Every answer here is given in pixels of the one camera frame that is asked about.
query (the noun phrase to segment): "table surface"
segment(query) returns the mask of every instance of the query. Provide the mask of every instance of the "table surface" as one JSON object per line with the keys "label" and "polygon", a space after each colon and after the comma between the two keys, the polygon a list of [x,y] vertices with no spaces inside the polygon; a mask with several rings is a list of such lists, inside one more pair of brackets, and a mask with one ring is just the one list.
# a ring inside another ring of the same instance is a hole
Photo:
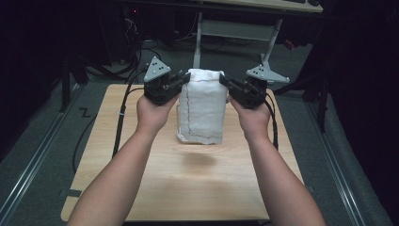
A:
{"label": "table surface", "polygon": [[323,12],[321,6],[314,7],[308,2],[306,3],[296,3],[284,0],[202,0],[203,2],[211,2],[218,4],[231,4],[231,5],[242,5],[246,7],[256,7],[256,8],[273,8],[273,9],[283,9],[292,11],[302,11],[302,12]]}
{"label": "table surface", "polygon": [[[108,87],[71,189],[85,190],[111,160],[125,90],[126,85]],[[136,100],[142,93],[137,90],[128,97],[120,145],[136,128]],[[277,105],[276,118],[279,152],[303,182]],[[238,115],[230,104],[226,105],[222,144],[182,144],[176,138],[176,131],[174,107],[152,145],[126,221],[269,219]],[[67,197],[61,213],[63,220],[68,220],[77,201],[78,198]]]}

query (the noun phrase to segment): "wire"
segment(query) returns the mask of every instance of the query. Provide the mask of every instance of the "wire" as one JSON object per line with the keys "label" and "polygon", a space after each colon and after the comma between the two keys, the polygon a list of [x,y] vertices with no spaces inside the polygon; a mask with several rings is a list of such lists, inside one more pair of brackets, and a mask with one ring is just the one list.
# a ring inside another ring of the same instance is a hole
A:
{"label": "wire", "polygon": [[[258,89],[256,89],[252,84],[247,83],[247,85],[253,90],[255,91],[259,96],[263,96]],[[270,104],[266,101],[266,98],[269,97],[273,108],[270,106]],[[275,104],[273,102],[273,99],[271,98],[271,96],[266,93],[266,96],[263,99],[263,103],[267,106],[267,108],[270,111],[270,116],[272,118],[272,125],[273,125],[273,145],[275,146],[275,148],[278,150],[279,149],[279,134],[278,134],[278,128],[277,128],[277,121],[276,121],[276,107]]]}
{"label": "wire", "polygon": [[88,125],[86,126],[85,130],[83,130],[82,134],[80,135],[79,140],[76,143],[75,149],[73,151],[73,157],[72,157],[72,169],[73,169],[73,173],[76,173],[77,171],[77,167],[76,167],[76,154],[77,154],[77,149],[79,148],[80,142],[82,142],[83,139],[83,135],[86,133],[86,131],[88,130],[88,128],[90,127],[90,125],[94,122],[94,120],[97,118],[97,114],[90,120],[90,122],[88,123]]}
{"label": "wire", "polygon": [[272,100],[272,98],[270,97],[270,95],[268,94],[268,93],[266,93],[266,97],[269,97],[270,98],[270,101],[272,102],[272,104],[273,104],[273,109],[272,109],[272,107],[270,106],[270,104],[266,101],[266,100],[264,100],[264,104],[267,106],[267,108],[269,109],[269,111],[270,111],[270,116],[272,117],[272,124],[273,124],[273,145],[276,147],[276,149],[278,150],[279,149],[279,138],[278,138],[278,135],[279,135],[279,133],[278,133],[278,128],[277,128],[277,121],[276,121],[276,108],[275,108],[275,105],[274,105],[274,102],[273,102],[273,100]]}
{"label": "wire", "polygon": [[154,50],[152,50],[152,49],[143,49],[143,50],[146,50],[146,51],[150,51],[150,52],[155,53],[155,54],[158,56],[158,59],[161,60],[161,55],[159,55],[156,51],[154,51]]}
{"label": "wire", "polygon": [[130,79],[129,85],[128,85],[127,88],[126,88],[126,91],[125,91],[125,94],[124,94],[124,97],[123,97],[122,104],[121,104],[121,106],[120,106],[120,117],[119,117],[119,119],[118,119],[118,127],[117,127],[117,133],[116,133],[116,137],[115,137],[114,151],[113,151],[113,153],[112,153],[112,157],[114,157],[115,154],[118,153],[118,150],[119,150],[119,147],[120,147],[120,136],[121,136],[122,127],[123,127],[123,120],[124,120],[124,114],[125,114],[125,110],[126,110],[126,101],[127,101],[127,97],[128,97],[129,94],[132,93],[133,91],[138,90],[138,89],[130,90],[130,88],[131,88],[131,86],[132,86],[132,84],[133,84],[133,81],[136,80],[136,78],[138,77],[139,74],[140,74],[140,73],[135,74],[135,76],[133,76],[133,77]]}
{"label": "wire", "polygon": [[191,26],[190,31],[187,33],[187,35],[184,38],[178,39],[176,41],[191,39],[192,37],[195,37],[195,35],[193,35],[193,36],[190,36],[190,35],[193,33],[193,30],[194,30],[194,27],[196,26],[196,21],[197,21],[198,17],[199,17],[199,14],[196,13],[196,17],[194,18],[194,22],[193,22],[193,25]]}

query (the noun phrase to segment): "gray floor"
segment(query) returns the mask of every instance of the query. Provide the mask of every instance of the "gray floor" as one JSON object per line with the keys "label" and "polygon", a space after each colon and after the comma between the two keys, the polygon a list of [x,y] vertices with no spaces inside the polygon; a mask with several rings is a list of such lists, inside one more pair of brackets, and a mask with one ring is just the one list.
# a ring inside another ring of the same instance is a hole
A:
{"label": "gray floor", "polygon": [[[150,47],[154,44],[155,42],[148,42],[146,46]],[[183,44],[189,45],[190,42],[183,42]],[[265,43],[253,42],[246,46],[224,43],[221,46],[220,43],[205,42],[203,47],[202,69],[221,70],[233,76],[240,76],[247,69],[259,65],[259,53],[264,49]],[[186,70],[192,67],[193,48],[191,45],[168,47],[160,43],[152,50],[158,52],[162,61],[177,72],[180,69]],[[269,60],[272,70],[295,81],[310,49],[311,46],[306,46],[290,51],[284,46],[275,46]],[[143,50],[142,53],[141,66],[144,66],[144,63],[150,62],[153,52]],[[116,65],[112,70],[117,70],[119,67]],[[61,191],[68,189],[72,183],[73,151],[82,132],[98,112],[107,86],[113,83],[117,82],[91,76],[85,87],[77,89],[80,90],[80,94],[79,91],[74,92],[78,93],[75,101],[61,124],[59,132],[55,134],[44,161],[22,198],[17,200],[19,204],[15,209],[10,209],[8,225],[66,224],[60,219],[60,212],[66,198]],[[270,88],[278,89],[281,86],[282,84],[275,84]],[[0,203],[7,202],[8,195],[23,175],[31,157],[34,156],[53,122],[59,117],[60,95],[61,88],[57,86],[51,99],[32,117],[28,128],[8,157],[1,163]],[[313,125],[314,118],[309,111],[313,104],[303,103],[300,91],[290,91],[278,96],[277,101],[305,184],[320,206],[327,224],[356,225],[353,223],[353,219],[351,220],[351,215],[348,214],[342,193],[337,188],[336,180],[329,167],[325,151],[326,144],[321,139],[317,127]],[[83,108],[87,109],[86,115],[84,115]],[[77,149],[77,163],[85,148],[89,131],[85,133]],[[327,132],[324,136],[327,137],[334,156],[340,163],[345,180],[359,206],[364,224],[391,225],[387,214],[371,189],[370,183],[352,154],[331,99],[328,101]]]}

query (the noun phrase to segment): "dark background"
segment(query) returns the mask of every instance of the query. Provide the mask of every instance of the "dark background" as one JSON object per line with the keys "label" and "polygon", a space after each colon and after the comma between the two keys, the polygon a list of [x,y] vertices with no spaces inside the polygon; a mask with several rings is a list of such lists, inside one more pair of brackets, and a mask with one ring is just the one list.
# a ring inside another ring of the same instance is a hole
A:
{"label": "dark background", "polygon": [[[392,221],[399,224],[394,212],[399,200],[398,3],[338,0],[322,4],[326,15],[359,20],[300,27],[295,20],[288,20],[279,42],[314,44],[298,80],[314,75],[323,79],[298,89],[317,94],[321,85],[328,85],[358,161]],[[76,52],[99,65],[110,65],[121,59],[129,61],[129,54],[123,37],[125,23],[115,6],[2,1],[0,12],[3,159],[32,114],[49,98],[61,77],[65,55]],[[139,12],[142,17],[152,18],[140,24],[143,35],[169,44],[178,38],[174,30],[185,34],[190,29],[192,19],[185,18],[193,18],[192,13],[169,9]],[[120,27],[110,26],[108,20],[120,21]],[[111,46],[115,43],[111,39],[119,39],[120,45]]]}

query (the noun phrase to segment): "white towel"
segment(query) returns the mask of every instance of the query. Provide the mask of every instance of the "white towel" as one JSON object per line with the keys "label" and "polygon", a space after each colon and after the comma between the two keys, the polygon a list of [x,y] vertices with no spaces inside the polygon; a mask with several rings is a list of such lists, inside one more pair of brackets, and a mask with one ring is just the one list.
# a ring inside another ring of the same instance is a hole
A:
{"label": "white towel", "polygon": [[179,99],[183,143],[220,144],[226,110],[227,88],[219,83],[223,72],[190,69],[190,82],[182,87]]}

